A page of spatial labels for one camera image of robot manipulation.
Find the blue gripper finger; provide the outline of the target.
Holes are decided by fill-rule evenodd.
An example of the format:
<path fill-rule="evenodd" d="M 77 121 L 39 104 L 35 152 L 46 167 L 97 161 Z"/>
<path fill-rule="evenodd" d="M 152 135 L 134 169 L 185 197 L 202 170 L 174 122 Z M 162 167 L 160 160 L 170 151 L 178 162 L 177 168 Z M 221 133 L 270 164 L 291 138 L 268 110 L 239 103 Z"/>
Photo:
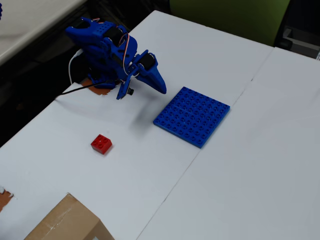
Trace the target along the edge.
<path fill-rule="evenodd" d="M 162 94 L 167 93 L 167 87 L 164 79 L 158 70 L 158 62 L 155 60 L 153 66 L 149 69 L 150 86 Z"/>
<path fill-rule="evenodd" d="M 159 74 L 148 74 L 146 76 L 142 76 L 140 73 L 138 76 L 135 77 L 137 80 L 147 84 L 148 86 L 152 87 L 156 91 L 161 94 L 166 93 L 166 84 L 161 75 Z"/>

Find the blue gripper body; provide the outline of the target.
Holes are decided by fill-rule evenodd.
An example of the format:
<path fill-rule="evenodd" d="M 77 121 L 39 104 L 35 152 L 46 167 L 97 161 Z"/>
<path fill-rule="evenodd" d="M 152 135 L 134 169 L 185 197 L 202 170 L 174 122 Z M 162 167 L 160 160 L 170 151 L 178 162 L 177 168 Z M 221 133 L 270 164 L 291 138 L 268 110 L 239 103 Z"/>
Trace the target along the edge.
<path fill-rule="evenodd" d="M 158 76 L 158 62 L 155 55 L 148 50 L 134 55 L 128 65 L 128 74 L 132 76 Z"/>

